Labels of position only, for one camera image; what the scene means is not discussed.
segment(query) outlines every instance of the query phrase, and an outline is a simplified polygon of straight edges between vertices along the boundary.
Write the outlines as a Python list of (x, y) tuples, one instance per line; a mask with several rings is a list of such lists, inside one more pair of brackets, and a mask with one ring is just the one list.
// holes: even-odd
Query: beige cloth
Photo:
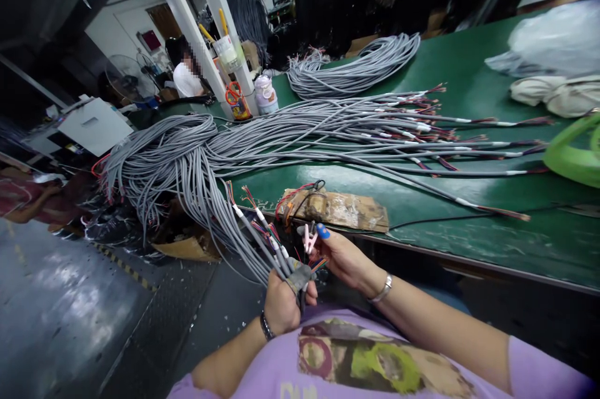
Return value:
[(563, 118), (578, 118), (600, 106), (600, 75), (528, 77), (511, 85), (511, 96), (531, 106), (543, 102), (548, 111)]

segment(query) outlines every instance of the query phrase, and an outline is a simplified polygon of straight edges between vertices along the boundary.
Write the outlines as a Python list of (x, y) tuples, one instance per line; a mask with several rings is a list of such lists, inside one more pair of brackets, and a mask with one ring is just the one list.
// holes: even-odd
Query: black hair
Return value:
[(169, 38), (164, 43), (164, 48), (171, 59), (173, 67), (176, 67), (183, 61), (186, 55), (190, 55), (188, 41), (185, 36), (181, 35), (178, 38)]

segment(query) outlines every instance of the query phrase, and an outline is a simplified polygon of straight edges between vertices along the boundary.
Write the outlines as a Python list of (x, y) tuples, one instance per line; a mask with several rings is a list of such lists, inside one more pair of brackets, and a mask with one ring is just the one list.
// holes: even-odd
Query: black bracelet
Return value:
[(275, 334), (271, 331), (271, 327), (269, 327), (267, 318), (264, 316), (264, 310), (261, 313), (261, 328), (267, 341), (271, 341), (273, 338), (275, 338)]

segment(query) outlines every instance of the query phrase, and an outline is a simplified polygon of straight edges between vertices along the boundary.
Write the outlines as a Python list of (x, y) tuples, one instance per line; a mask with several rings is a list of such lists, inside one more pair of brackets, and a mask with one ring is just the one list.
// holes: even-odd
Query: hand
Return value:
[(58, 193), (60, 193), (62, 190), (62, 188), (60, 186), (48, 186), (45, 190), (44, 190), (44, 194), (46, 196), (54, 196)]
[(373, 299), (386, 283), (387, 273), (373, 263), (358, 247), (345, 236), (326, 230), (329, 236), (319, 230), (321, 238), (317, 248), (329, 258), (327, 267), (350, 288), (359, 290), (364, 296)]
[[(317, 305), (317, 287), (313, 281), (308, 283), (306, 303)], [(293, 331), (300, 325), (300, 309), (296, 304), (296, 295), (289, 285), (279, 278), (275, 270), (269, 274), (264, 317), (276, 336)]]

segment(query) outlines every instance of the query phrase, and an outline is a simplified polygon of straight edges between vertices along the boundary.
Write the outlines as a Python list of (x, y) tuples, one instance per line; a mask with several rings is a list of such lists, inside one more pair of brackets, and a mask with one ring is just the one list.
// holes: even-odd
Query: yellow floor tape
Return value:
[(94, 245), (94, 247), (96, 249), (98, 249), (98, 251), (100, 251), (100, 253), (106, 255), (108, 258), (111, 259), (111, 261), (116, 262), (118, 267), (122, 268), (127, 274), (132, 276), (135, 279), (135, 281), (138, 282), (140, 285), (142, 285), (145, 289), (152, 291), (153, 293), (158, 289), (154, 285), (150, 285), (148, 283), (148, 280), (143, 278), (139, 273), (135, 272), (131, 268), (131, 266), (129, 266), (127, 263), (125, 263), (123, 260), (121, 260), (119, 257), (117, 257), (114, 253), (112, 253), (106, 247), (104, 247), (103, 245), (96, 244), (96, 243), (92, 243), (92, 244)]

